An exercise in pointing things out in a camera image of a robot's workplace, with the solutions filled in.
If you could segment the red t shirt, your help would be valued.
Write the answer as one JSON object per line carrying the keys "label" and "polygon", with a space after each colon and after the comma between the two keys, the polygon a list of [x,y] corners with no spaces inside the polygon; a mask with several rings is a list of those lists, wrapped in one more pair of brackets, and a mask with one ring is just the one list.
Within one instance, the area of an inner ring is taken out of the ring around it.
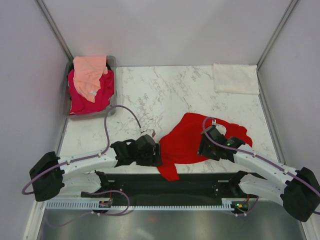
{"label": "red t shirt", "polygon": [[178,181],[176,164],[195,164],[208,160],[198,155],[206,117],[187,112],[173,130],[159,141],[162,165],[157,169],[167,181]]}

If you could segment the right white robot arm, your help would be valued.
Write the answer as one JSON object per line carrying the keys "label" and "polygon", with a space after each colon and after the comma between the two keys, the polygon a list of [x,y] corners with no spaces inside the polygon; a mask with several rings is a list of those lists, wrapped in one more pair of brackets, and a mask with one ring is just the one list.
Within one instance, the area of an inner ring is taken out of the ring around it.
{"label": "right white robot arm", "polygon": [[198,155],[212,160],[229,160],[250,169],[238,171],[229,180],[235,197],[255,195],[275,202],[301,222],[307,222],[320,205],[320,184],[308,168],[295,169],[274,162],[237,137],[226,138],[215,125],[203,129]]}

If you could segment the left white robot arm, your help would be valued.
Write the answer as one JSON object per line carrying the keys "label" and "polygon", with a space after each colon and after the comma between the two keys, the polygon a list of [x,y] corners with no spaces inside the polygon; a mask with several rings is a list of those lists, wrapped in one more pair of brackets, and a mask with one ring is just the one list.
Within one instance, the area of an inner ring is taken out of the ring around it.
{"label": "left white robot arm", "polygon": [[54,151],[47,152],[29,171],[35,200],[53,199],[68,187],[67,180],[81,174],[132,163],[143,167],[161,166],[161,145],[145,134],[136,140],[116,141],[107,149],[83,155],[57,156]]}

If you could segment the folded white t shirt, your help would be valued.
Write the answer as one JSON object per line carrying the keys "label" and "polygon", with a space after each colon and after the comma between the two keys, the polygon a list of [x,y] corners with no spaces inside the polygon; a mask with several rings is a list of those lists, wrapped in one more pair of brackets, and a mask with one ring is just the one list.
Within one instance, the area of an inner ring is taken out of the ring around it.
{"label": "folded white t shirt", "polygon": [[260,94],[256,65],[214,63],[212,73],[217,93]]}

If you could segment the magenta t shirt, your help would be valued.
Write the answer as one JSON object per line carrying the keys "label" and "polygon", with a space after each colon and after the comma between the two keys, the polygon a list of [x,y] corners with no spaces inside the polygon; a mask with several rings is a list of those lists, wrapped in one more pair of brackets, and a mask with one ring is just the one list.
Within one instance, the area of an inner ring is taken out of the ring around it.
{"label": "magenta t shirt", "polygon": [[71,98],[69,115],[85,115],[104,110],[110,104],[110,98],[114,95],[114,72],[109,69],[107,74],[103,74],[99,79],[101,89],[97,91],[95,102],[88,101],[77,92],[73,80],[74,72],[72,69],[67,77]]}

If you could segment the grey plastic bin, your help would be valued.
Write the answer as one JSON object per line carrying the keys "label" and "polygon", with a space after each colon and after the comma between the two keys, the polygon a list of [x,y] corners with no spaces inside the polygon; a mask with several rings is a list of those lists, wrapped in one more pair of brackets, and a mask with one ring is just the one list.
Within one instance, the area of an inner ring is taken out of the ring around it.
{"label": "grey plastic bin", "polygon": [[62,96],[60,113],[71,119],[97,118],[104,115],[107,110],[117,103],[117,75],[116,58],[112,55],[106,57],[107,73],[99,80],[101,89],[98,90],[95,102],[88,101],[81,96],[73,84],[74,63],[69,61],[64,70],[62,79]]}

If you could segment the peach t shirt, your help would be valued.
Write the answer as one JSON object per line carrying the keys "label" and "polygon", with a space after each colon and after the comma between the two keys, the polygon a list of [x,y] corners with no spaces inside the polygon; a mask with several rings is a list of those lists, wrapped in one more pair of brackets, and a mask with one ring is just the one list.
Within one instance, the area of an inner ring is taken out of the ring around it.
{"label": "peach t shirt", "polygon": [[107,56],[76,56],[73,59],[73,84],[76,91],[91,103],[101,89],[100,78],[108,73]]}

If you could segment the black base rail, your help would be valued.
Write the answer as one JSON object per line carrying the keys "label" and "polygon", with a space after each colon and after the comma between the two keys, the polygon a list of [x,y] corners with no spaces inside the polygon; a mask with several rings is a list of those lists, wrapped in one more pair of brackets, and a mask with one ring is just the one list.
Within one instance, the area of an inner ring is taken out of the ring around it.
{"label": "black base rail", "polygon": [[217,204],[222,199],[245,199],[248,195],[232,186],[234,173],[183,173],[168,181],[160,174],[97,174],[97,190],[81,192],[83,198],[111,197],[130,204]]}

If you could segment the left aluminium frame post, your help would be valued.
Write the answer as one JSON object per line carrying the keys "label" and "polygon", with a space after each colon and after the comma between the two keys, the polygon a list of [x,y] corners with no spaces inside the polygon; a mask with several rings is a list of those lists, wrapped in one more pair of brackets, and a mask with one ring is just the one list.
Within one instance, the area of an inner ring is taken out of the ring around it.
{"label": "left aluminium frame post", "polygon": [[50,13],[47,5],[45,4],[44,0],[35,0],[41,14],[43,15],[45,21],[47,22],[48,26],[50,27],[51,31],[53,32],[58,44],[62,48],[63,52],[65,53],[67,59],[71,61],[73,59],[73,55],[69,50],[67,43],[65,42],[52,14]]}

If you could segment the aluminium frame post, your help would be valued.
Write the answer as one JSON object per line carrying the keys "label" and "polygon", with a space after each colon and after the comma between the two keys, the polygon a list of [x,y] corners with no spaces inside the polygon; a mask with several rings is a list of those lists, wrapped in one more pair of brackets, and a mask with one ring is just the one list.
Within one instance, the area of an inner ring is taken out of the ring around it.
{"label": "aluminium frame post", "polygon": [[300,0],[291,0],[286,7],[281,19],[279,20],[275,30],[273,31],[270,39],[267,42],[258,62],[257,62],[257,71],[259,71],[265,62],[267,56],[269,55],[272,47],[276,43],[278,37],[282,33],[283,29],[285,28],[287,22],[289,21],[290,17],[292,16],[293,12],[295,11],[297,5],[300,3]]}
{"label": "aluminium frame post", "polygon": [[67,59],[71,61],[73,59],[73,55],[69,50],[67,43],[65,42],[52,14],[50,13],[47,5],[45,4],[44,0],[35,0],[41,14],[43,15],[45,21],[47,22],[48,26],[50,27],[51,31],[53,32],[58,44],[62,48],[63,52],[65,53]]}

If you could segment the right aluminium frame post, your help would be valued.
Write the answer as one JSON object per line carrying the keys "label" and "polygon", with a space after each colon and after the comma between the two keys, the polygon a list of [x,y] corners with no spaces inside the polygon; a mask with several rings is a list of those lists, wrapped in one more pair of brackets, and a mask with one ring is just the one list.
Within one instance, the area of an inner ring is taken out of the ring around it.
{"label": "right aluminium frame post", "polygon": [[265,62],[267,56],[269,55],[272,47],[276,43],[278,37],[282,33],[283,29],[285,28],[287,22],[289,21],[290,17],[292,16],[293,12],[295,11],[297,5],[300,3],[300,0],[291,0],[286,7],[281,19],[279,20],[275,30],[273,31],[270,39],[267,42],[258,62],[257,62],[257,71],[259,71]]}

